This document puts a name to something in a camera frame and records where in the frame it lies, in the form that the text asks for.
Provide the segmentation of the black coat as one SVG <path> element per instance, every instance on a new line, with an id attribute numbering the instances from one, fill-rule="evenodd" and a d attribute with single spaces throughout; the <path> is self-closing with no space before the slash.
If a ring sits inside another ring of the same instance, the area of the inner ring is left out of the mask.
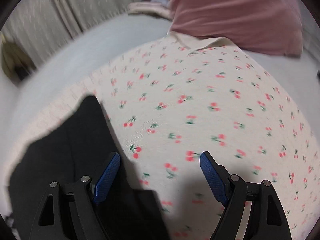
<path id="1" fill-rule="evenodd" d="M 83 98 L 76 111 L 58 128 L 32 142 L 9 180 L 15 227 L 21 239 L 30 239 L 41 199 L 50 183 L 74 183 L 91 178 L 110 153 L 120 155 L 95 96 Z M 169 233 L 151 190 L 129 185 L 120 155 L 120 168 L 96 217 L 108 239 L 169 239 Z"/>

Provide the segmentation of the pink pillow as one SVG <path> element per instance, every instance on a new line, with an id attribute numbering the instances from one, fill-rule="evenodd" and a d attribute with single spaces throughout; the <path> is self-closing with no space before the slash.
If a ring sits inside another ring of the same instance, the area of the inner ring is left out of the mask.
<path id="1" fill-rule="evenodd" d="M 167 1 L 173 32 L 199 39 L 225 37 L 241 49 L 267 55 L 299 57 L 302 53 L 297 0 Z"/>

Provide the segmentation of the cherry print blanket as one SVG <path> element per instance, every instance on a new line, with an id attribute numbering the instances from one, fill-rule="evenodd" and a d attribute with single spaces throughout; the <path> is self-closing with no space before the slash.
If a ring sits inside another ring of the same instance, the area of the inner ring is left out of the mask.
<path id="1" fill-rule="evenodd" d="M 170 34 L 116 57 L 37 112 L 10 149 L 15 164 L 94 94 L 139 184 L 157 192 L 172 239 L 208 239 L 223 207 L 200 169 L 208 151 L 244 180 L 272 182 L 293 239 L 319 218 L 319 143 L 263 63 L 224 38 Z"/>

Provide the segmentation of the olive green hanging garment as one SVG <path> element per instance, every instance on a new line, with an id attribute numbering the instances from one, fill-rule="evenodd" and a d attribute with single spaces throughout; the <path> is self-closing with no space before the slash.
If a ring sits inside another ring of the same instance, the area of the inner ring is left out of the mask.
<path id="1" fill-rule="evenodd" d="M 20 83 L 37 70 L 29 55 L 15 42 L 7 41 L 3 34 L 1 43 L 2 69 L 13 83 Z"/>

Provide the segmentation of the light grey bed sheet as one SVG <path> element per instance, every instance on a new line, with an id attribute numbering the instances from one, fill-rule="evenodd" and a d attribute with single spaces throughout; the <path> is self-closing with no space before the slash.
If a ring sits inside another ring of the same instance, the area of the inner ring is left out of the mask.
<path id="1" fill-rule="evenodd" d="M 67 85 L 136 46 L 164 37 L 167 20 L 118 16 L 81 35 L 47 61 L 23 85 L 1 77 L 1 142 L 15 137 L 43 106 Z M 250 53 L 293 97 L 315 135 L 319 135 L 319 63 L 307 52 L 300 58 Z"/>

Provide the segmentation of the grey dotted curtain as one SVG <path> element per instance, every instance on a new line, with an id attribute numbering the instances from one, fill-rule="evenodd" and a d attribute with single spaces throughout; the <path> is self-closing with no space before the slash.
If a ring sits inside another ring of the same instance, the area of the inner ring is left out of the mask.
<path id="1" fill-rule="evenodd" d="M 89 29 L 127 10 L 133 0 L 21 0 L 2 34 L 36 66 Z"/>

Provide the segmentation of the pale pink folded cloth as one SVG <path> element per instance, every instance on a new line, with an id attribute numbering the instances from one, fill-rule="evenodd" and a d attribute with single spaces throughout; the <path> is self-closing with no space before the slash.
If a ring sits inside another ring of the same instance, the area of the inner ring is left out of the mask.
<path id="1" fill-rule="evenodd" d="M 128 5 L 128 14 L 145 14 L 172 20 L 169 0 L 134 0 Z"/>

